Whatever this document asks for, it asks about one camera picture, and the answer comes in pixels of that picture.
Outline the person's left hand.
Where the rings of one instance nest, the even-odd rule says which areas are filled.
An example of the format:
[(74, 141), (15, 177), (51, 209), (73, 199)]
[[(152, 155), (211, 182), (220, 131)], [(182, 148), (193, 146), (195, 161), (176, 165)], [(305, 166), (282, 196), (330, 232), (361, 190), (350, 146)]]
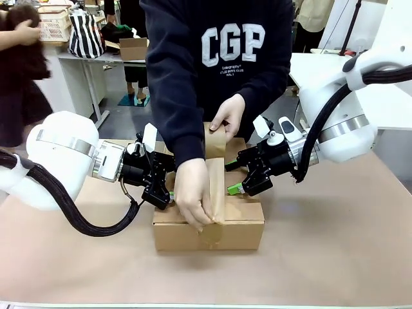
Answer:
[(245, 100), (239, 94), (225, 100), (219, 107), (215, 117), (210, 123), (209, 130), (216, 131), (223, 126), (226, 142), (232, 140), (239, 131), (241, 119), (245, 110)]

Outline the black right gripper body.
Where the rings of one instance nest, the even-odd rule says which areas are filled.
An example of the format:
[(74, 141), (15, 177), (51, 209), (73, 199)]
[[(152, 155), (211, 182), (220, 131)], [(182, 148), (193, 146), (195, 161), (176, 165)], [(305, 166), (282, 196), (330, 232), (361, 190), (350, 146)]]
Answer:
[(269, 145), (264, 140), (256, 145), (256, 170), (265, 176), (279, 176), (294, 170), (295, 162), (286, 141)]

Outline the person's right hand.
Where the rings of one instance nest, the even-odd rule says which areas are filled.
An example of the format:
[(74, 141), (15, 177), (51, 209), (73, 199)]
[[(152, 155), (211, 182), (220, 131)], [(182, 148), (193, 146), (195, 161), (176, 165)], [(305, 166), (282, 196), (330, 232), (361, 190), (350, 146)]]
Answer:
[(205, 160), (188, 160), (177, 168), (174, 197), (186, 222), (201, 232), (214, 223), (210, 196), (210, 179)]

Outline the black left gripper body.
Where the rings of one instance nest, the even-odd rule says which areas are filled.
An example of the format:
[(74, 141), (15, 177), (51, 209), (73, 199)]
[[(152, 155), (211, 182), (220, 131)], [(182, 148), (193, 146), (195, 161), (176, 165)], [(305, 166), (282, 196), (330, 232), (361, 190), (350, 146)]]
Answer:
[(159, 188), (161, 181), (154, 175), (154, 170), (157, 164), (156, 159), (159, 159), (159, 152), (149, 153), (139, 156), (135, 153), (129, 154), (127, 151), (123, 156), (122, 180), (124, 183), (136, 187)]

